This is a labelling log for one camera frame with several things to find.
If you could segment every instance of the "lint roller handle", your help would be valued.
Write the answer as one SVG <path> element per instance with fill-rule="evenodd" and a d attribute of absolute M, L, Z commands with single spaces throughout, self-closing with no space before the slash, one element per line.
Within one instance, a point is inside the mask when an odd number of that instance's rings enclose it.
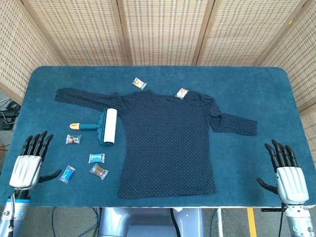
<path fill-rule="evenodd" d="M 101 128 L 101 125 L 95 123 L 72 123 L 69 127 L 73 130 L 90 130 Z"/>

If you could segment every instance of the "blue candy wrapper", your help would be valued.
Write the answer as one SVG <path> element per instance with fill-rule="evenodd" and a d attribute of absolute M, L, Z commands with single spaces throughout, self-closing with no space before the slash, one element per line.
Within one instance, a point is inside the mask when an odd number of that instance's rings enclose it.
<path fill-rule="evenodd" d="M 88 163 L 94 163 L 94 162 L 104 163 L 104 160 L 105 160 L 104 153 L 103 154 L 90 154 Z"/>
<path fill-rule="evenodd" d="M 67 165 L 67 168 L 63 175 L 59 178 L 61 182 L 64 182 L 65 184 L 68 183 L 70 176 L 75 172 L 75 168 L 71 167 L 70 165 Z"/>

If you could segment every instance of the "woven panel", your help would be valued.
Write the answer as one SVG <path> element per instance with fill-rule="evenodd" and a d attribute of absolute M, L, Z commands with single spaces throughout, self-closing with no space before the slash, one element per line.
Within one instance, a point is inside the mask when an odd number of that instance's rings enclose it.
<path fill-rule="evenodd" d="M 207 0 L 124 0 L 133 64 L 191 65 Z"/>
<path fill-rule="evenodd" d="M 301 117 L 304 131 L 312 152 L 314 164 L 316 164 L 316 111 Z"/>
<path fill-rule="evenodd" d="M 66 64 L 123 65 L 110 0 L 28 0 Z"/>
<path fill-rule="evenodd" d="M 201 65 L 253 65 L 299 0 L 221 0 Z"/>
<path fill-rule="evenodd" d="M 282 39 L 264 65 L 286 70 L 298 106 L 316 98 L 316 1 Z"/>
<path fill-rule="evenodd" d="M 0 1 L 0 88 L 21 103 L 32 71 L 58 65 L 15 1 Z"/>

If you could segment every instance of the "robotic hand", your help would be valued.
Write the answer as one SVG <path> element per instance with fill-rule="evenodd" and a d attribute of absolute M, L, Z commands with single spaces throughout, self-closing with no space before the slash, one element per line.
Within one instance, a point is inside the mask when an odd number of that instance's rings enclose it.
<path fill-rule="evenodd" d="M 261 178 L 258 183 L 264 189 L 279 195 L 282 200 L 282 212 L 287 207 L 287 217 L 292 237 L 314 237 L 314 229 L 308 209 L 303 204 L 309 199 L 305 177 L 293 150 L 288 146 L 272 140 L 274 149 L 265 144 L 276 173 L 277 187 L 266 184 Z"/>
<path fill-rule="evenodd" d="M 34 137 L 29 136 L 16 159 L 9 183 L 15 191 L 9 196 L 0 219 L 0 237 L 19 236 L 31 199 L 29 190 L 34 189 L 38 183 L 56 178 L 62 171 L 59 169 L 51 175 L 40 176 L 41 164 L 53 138 L 53 135 L 49 135 L 44 140 L 46 134 L 47 131 Z"/>

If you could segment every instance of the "shirt sleeve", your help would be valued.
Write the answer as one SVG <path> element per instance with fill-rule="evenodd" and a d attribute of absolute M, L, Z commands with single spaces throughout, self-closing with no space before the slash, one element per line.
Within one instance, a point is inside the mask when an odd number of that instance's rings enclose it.
<path fill-rule="evenodd" d="M 207 120 L 214 132 L 231 132 L 246 136 L 257 134 L 257 121 L 221 113 L 215 99 L 210 96 L 204 96 L 203 100 Z"/>
<path fill-rule="evenodd" d="M 125 107 L 122 96 L 119 96 L 118 93 L 109 96 L 72 88 L 58 89 L 55 101 L 80 105 L 99 111 L 103 111 L 105 108 L 114 108 L 118 111 L 118 114 L 122 114 Z"/>

